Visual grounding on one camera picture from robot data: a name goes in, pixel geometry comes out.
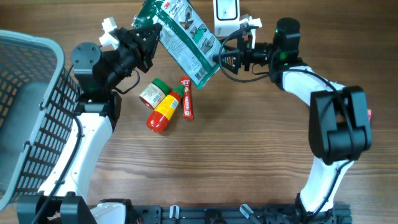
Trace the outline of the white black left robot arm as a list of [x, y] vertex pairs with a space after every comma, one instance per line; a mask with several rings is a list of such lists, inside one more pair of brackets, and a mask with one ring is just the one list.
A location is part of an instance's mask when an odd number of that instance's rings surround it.
[[72, 52], [72, 66], [55, 97], [51, 114], [68, 119], [72, 130], [55, 167], [37, 195], [17, 204], [20, 223], [137, 223], [141, 218], [128, 199], [86, 204], [86, 195], [99, 155], [110, 139], [121, 110], [118, 84], [132, 72], [152, 66], [161, 25], [127, 30], [112, 19], [103, 22], [98, 44], [84, 42]]

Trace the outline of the red Nescafe coffee stick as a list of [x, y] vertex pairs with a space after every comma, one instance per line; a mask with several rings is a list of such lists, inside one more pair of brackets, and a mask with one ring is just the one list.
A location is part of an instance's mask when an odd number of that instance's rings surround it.
[[193, 106], [192, 106], [192, 88], [190, 77], [181, 77], [180, 83], [184, 86], [183, 89], [183, 116], [185, 119], [194, 120]]

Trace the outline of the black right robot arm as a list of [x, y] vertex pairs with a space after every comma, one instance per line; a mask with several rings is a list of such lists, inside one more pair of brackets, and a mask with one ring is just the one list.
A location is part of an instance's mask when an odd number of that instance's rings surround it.
[[254, 40], [256, 25], [220, 40], [213, 56], [226, 77], [235, 80], [243, 67], [268, 66], [257, 80], [271, 82], [297, 96], [309, 107], [308, 141], [314, 155], [305, 187], [290, 214], [266, 212], [266, 222], [320, 223], [339, 218], [334, 196], [348, 169], [373, 142], [366, 94], [360, 86], [344, 86], [315, 73], [299, 56], [300, 23], [291, 17], [277, 21], [271, 43]]

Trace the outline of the small jar green lid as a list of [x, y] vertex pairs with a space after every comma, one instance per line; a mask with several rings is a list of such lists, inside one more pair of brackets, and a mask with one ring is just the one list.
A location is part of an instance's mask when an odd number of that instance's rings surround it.
[[139, 98], [146, 106], [154, 110], [171, 91], [171, 87], [165, 82], [159, 78], [155, 78], [141, 92]]

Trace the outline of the green 3M gloves pack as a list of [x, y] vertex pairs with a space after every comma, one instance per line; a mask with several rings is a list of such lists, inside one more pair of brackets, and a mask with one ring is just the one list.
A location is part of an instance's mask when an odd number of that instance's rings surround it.
[[209, 30], [188, 0], [147, 0], [133, 26], [162, 25], [160, 43], [191, 78], [197, 89], [219, 70], [213, 56], [221, 43]]

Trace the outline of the small red snack packet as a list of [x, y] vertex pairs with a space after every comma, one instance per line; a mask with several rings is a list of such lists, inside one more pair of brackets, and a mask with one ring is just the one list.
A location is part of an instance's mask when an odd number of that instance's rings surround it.
[[371, 121], [372, 120], [372, 110], [368, 109], [368, 120]]

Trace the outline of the red sauce bottle green cap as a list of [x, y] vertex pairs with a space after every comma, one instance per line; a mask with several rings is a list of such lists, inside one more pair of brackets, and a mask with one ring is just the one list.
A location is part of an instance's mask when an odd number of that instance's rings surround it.
[[155, 133], [161, 133], [169, 124], [182, 96], [184, 85], [174, 88], [154, 109], [146, 121], [147, 127]]

